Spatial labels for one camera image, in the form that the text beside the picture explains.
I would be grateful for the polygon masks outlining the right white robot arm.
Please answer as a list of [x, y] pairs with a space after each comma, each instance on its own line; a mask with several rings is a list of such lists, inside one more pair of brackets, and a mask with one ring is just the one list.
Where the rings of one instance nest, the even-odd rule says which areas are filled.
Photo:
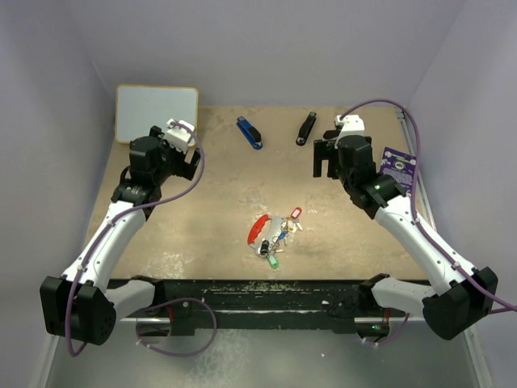
[[313, 175], [341, 182], [351, 202], [384, 227], [425, 272], [427, 286], [380, 274], [363, 283], [359, 307], [368, 316], [394, 308], [423, 318], [441, 339], [452, 340], [484, 318], [493, 305], [498, 277], [488, 267], [476, 268], [454, 252], [419, 215], [410, 197], [391, 176], [380, 173], [372, 157], [372, 139], [347, 135], [313, 143]]

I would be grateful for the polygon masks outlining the key with black tag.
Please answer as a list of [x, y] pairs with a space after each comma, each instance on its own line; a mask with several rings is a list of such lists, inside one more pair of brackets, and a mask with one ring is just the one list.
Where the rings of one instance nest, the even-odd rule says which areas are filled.
[[268, 256], [269, 251], [270, 251], [270, 242], [268, 240], [264, 239], [259, 248], [259, 254], [261, 256]]

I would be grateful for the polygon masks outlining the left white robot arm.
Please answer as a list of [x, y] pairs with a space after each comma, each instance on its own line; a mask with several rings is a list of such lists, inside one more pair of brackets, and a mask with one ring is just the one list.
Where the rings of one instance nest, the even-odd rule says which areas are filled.
[[80, 353], [74, 341], [104, 344], [115, 325], [138, 310], [149, 317], [163, 313], [162, 281], [135, 276], [116, 289], [108, 283], [137, 231], [166, 203], [161, 190], [166, 180], [178, 176], [196, 186], [203, 173], [204, 151], [193, 126], [183, 120], [170, 120], [166, 130], [153, 126], [130, 142], [129, 164], [99, 228], [59, 277], [48, 276], [40, 286], [46, 330], [65, 339], [71, 356]]

